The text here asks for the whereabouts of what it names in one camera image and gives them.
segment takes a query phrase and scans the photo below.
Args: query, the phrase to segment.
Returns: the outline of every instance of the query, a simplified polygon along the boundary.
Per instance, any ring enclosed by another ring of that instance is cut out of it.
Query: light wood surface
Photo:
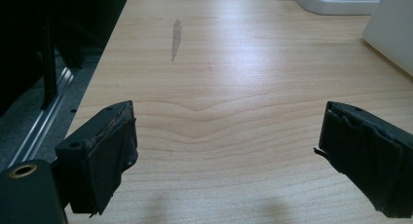
[[[128,0],[68,134],[131,99],[139,159],[103,215],[69,221],[411,223],[313,152],[328,100],[413,132],[413,79],[362,40],[368,20],[295,0]]]

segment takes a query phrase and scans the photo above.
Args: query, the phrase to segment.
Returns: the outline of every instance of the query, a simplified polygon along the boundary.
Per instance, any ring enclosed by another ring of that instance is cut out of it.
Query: white object
[[[381,0],[363,31],[377,51],[413,75],[413,0]]]
[[[380,0],[295,0],[305,10],[321,15],[371,15]]]

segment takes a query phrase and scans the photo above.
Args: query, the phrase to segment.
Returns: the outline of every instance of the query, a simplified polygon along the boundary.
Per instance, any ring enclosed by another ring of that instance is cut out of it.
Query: black tape
[[[413,135],[351,105],[328,102],[317,154],[388,217],[413,210]]]

